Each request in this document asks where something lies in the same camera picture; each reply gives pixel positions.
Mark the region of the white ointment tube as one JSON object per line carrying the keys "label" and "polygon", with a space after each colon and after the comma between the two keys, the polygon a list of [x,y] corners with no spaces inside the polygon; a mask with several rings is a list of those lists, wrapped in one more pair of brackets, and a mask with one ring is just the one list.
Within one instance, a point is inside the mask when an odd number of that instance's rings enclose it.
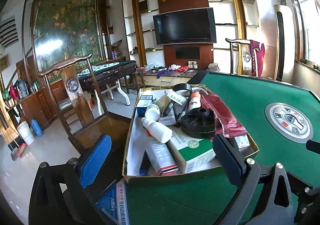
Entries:
{"label": "white ointment tube", "polygon": [[167,96],[169,99],[171,99],[172,101],[174,101],[175,103],[179,104],[179,105],[184,105],[185,102],[187,101],[187,98],[178,94],[177,92],[173,91],[173,90],[169,90],[167,92]]}

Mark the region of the black plastic tape dispenser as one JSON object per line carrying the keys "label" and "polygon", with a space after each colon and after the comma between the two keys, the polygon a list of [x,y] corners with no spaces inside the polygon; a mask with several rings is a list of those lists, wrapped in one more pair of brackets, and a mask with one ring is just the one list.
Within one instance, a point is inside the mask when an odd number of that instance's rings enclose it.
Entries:
{"label": "black plastic tape dispenser", "polygon": [[216,123],[214,112],[203,107],[188,111],[180,122],[181,131],[196,139],[209,139],[214,137]]}

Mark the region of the small white carton box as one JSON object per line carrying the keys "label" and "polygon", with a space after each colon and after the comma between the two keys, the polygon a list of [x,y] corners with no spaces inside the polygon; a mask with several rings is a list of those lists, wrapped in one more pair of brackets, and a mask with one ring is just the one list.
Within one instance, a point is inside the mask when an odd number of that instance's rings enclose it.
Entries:
{"label": "small white carton box", "polygon": [[247,134],[241,135],[241,136],[236,136],[236,137],[234,137],[234,140],[235,140],[236,145],[238,146],[239,149],[247,148],[250,146],[250,142],[249,142]]}

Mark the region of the small orange-tipped glue bottle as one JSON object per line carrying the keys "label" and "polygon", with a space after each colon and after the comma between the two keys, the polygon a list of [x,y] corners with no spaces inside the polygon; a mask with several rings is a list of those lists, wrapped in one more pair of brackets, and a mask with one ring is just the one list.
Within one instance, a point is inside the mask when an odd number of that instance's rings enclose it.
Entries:
{"label": "small orange-tipped glue bottle", "polygon": [[201,94],[198,91],[195,91],[190,96],[187,112],[200,107],[201,107]]}

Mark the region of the black flat television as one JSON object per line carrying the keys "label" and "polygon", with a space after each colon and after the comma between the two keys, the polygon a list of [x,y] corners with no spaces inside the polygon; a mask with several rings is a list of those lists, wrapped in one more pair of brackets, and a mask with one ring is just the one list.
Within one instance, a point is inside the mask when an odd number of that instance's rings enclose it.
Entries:
{"label": "black flat television", "polygon": [[213,8],[171,11],[153,16],[156,41],[160,45],[216,43]]}

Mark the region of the wooden chair with magenta cloth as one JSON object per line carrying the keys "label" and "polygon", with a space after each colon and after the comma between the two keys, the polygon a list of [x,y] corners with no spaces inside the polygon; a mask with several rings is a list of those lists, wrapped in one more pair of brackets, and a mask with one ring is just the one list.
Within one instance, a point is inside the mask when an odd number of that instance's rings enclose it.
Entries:
{"label": "wooden chair with magenta cloth", "polygon": [[238,45],[238,75],[261,77],[264,65],[265,46],[263,43],[254,40],[231,40],[225,39],[230,49],[230,73],[234,70],[233,48]]}

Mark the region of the red white long box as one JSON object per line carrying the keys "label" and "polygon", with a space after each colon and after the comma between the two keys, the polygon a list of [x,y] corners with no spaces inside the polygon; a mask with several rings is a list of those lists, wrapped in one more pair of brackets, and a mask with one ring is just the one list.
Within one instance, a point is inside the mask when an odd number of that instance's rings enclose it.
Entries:
{"label": "red white long box", "polygon": [[148,140],[146,153],[156,176],[173,176],[178,166],[165,143],[156,139]]}

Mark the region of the flower landscape painting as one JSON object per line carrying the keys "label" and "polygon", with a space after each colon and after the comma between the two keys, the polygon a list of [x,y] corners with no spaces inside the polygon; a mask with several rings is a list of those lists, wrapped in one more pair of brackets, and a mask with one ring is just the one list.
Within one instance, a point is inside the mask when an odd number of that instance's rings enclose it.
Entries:
{"label": "flower landscape painting", "polygon": [[33,0],[31,29],[39,72],[73,57],[106,59],[98,0]]}

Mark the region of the white green medicine box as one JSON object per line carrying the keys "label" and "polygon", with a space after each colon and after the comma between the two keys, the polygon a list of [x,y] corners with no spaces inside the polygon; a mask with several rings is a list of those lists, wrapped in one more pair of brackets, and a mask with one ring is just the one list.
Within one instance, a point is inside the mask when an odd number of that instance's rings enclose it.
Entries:
{"label": "white green medicine box", "polygon": [[166,143],[181,174],[198,171],[216,157],[209,139],[196,139],[180,128],[169,126],[172,137]]}

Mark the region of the wooden chair near tray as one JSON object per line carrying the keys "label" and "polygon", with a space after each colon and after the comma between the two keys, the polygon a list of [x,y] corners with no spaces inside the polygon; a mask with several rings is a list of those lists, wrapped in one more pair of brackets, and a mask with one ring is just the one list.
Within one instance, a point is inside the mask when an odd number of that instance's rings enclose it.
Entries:
{"label": "wooden chair near tray", "polygon": [[[111,137],[112,148],[123,146],[125,144],[131,122],[129,118],[108,111],[89,60],[91,56],[92,54],[90,53],[81,57],[78,56],[65,59],[52,65],[47,70],[37,73],[38,77],[43,79],[46,88],[49,91],[56,114],[67,133],[69,141],[81,154],[84,154],[88,148],[92,147],[103,134]],[[97,88],[98,98],[103,106],[104,113],[97,118],[93,116],[92,110],[88,101],[84,97],[84,92],[82,91],[76,74],[75,64],[80,61],[85,61],[87,63],[93,84],[95,88]],[[58,106],[58,102],[55,99],[53,90],[51,89],[48,81],[48,75],[55,71],[60,73],[68,98],[71,100],[73,109],[75,110],[75,113],[82,125],[82,128],[74,133],[71,132],[71,128],[69,127],[62,110],[60,110]]]}

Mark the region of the red fabric pouch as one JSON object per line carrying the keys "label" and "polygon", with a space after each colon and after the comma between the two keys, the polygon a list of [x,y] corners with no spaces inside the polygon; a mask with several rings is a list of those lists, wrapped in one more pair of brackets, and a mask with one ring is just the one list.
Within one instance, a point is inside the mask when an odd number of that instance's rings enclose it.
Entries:
{"label": "red fabric pouch", "polygon": [[203,108],[212,110],[217,118],[215,134],[223,134],[227,138],[247,134],[245,127],[217,94],[201,95],[200,102]]}

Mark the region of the white plastic bottle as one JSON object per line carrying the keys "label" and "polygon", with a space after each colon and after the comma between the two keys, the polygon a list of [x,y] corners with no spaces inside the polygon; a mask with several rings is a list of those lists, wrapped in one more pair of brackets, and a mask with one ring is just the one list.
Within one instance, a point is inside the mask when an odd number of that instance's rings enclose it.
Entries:
{"label": "white plastic bottle", "polygon": [[172,130],[160,122],[143,117],[142,124],[149,134],[160,143],[167,143],[172,137]]}

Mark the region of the black tape roll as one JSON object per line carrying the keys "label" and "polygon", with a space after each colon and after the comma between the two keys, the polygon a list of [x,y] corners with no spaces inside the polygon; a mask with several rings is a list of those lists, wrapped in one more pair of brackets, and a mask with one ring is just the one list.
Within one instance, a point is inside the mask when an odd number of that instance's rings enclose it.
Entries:
{"label": "black tape roll", "polygon": [[192,92],[192,88],[188,83],[178,83],[172,87],[172,90],[175,92],[178,92],[178,91]]}

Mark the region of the gold-edged cardboard tray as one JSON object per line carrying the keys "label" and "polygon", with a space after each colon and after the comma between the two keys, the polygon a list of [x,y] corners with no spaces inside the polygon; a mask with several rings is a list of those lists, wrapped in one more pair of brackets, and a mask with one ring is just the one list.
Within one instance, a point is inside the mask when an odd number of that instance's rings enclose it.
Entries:
{"label": "gold-edged cardboard tray", "polygon": [[127,135],[123,177],[128,184],[160,184],[213,176],[221,168],[214,135],[243,157],[259,148],[227,105],[205,85],[142,88]]}

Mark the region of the blue white medicine box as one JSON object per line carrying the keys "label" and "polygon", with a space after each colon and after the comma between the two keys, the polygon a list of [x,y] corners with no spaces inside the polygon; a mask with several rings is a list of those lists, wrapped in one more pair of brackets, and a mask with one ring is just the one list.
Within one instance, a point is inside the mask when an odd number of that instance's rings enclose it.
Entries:
{"label": "blue white medicine box", "polygon": [[152,95],[142,95],[140,97],[136,106],[138,117],[144,117],[147,107],[150,106],[152,102],[153,102]]}

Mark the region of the white standing air conditioner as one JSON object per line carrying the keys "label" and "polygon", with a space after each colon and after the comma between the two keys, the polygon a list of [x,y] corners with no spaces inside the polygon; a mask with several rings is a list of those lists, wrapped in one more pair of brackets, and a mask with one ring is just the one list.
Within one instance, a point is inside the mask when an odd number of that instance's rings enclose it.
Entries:
{"label": "white standing air conditioner", "polygon": [[291,83],[295,65],[295,26],[293,14],[288,6],[273,6],[277,23],[277,53],[274,78],[277,81]]}

